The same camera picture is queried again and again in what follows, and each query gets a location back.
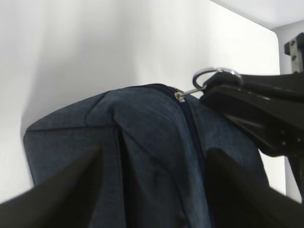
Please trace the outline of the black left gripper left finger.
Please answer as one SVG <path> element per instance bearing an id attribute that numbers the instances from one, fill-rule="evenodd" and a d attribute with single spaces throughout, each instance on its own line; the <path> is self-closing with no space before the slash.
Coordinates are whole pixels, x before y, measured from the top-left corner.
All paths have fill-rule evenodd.
<path id="1" fill-rule="evenodd" d="M 0 205 L 2 228 L 88 228 L 101 188 L 101 149 Z"/>

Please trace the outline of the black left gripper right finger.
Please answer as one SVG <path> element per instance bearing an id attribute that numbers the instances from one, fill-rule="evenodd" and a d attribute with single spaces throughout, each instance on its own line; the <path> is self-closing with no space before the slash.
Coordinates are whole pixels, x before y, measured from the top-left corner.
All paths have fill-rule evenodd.
<path id="1" fill-rule="evenodd" d="M 216 228 L 302 228 L 304 207 L 259 183 L 221 149 L 209 150 L 205 193 Z"/>

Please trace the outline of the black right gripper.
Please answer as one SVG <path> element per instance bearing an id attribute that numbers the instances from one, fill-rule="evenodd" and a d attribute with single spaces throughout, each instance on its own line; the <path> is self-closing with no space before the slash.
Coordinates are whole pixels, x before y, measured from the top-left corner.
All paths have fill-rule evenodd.
<path id="1" fill-rule="evenodd" d="M 304 154 L 304 104 L 244 89 L 287 95 L 304 94 L 304 34 L 284 45 L 293 74 L 276 76 L 216 73 L 200 102 L 241 129 L 259 150 L 271 157 Z"/>

